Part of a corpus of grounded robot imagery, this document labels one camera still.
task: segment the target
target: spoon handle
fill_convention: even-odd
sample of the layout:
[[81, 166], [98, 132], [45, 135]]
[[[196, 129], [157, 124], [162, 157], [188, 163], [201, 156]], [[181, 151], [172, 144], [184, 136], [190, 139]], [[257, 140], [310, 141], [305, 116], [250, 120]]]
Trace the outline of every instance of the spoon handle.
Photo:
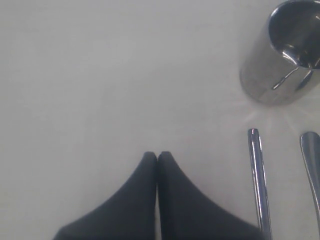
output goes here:
[[248, 144], [258, 225], [264, 234], [265, 240], [272, 240], [265, 166], [258, 129], [252, 128], [248, 130]]
[[320, 136], [312, 131], [306, 132], [300, 137], [300, 146], [320, 232]]

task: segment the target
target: white tabletop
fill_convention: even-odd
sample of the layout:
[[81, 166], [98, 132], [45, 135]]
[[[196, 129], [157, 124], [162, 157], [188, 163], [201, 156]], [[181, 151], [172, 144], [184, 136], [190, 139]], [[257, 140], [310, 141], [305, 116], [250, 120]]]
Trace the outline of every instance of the white tabletop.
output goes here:
[[51, 239], [145, 151], [171, 151], [203, 193], [256, 225], [249, 128], [262, 138], [273, 239], [319, 239], [299, 136], [320, 133], [320, 88], [268, 108], [239, 83], [280, 2], [1, 1], [0, 239]]

